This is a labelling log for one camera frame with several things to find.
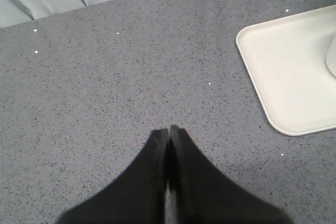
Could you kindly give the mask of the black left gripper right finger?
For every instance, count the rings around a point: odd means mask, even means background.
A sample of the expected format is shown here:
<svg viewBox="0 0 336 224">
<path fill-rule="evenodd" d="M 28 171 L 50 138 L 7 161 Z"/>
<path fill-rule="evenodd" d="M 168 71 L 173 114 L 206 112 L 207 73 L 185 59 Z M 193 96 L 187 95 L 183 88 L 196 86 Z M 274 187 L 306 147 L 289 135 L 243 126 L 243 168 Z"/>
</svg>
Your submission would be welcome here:
<svg viewBox="0 0 336 224">
<path fill-rule="evenodd" d="M 170 128 L 170 152 L 178 223 L 292 223 L 284 211 L 221 173 L 176 125 Z"/>
</svg>

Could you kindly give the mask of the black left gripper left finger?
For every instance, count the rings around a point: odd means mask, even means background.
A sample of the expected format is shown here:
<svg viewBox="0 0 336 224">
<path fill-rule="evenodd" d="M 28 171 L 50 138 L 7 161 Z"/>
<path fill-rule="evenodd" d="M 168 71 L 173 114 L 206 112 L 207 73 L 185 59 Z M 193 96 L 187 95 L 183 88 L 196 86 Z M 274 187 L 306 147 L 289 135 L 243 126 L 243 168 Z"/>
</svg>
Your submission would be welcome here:
<svg viewBox="0 0 336 224">
<path fill-rule="evenodd" d="M 127 169 L 58 223 L 164 223 L 168 129 L 153 130 Z"/>
</svg>

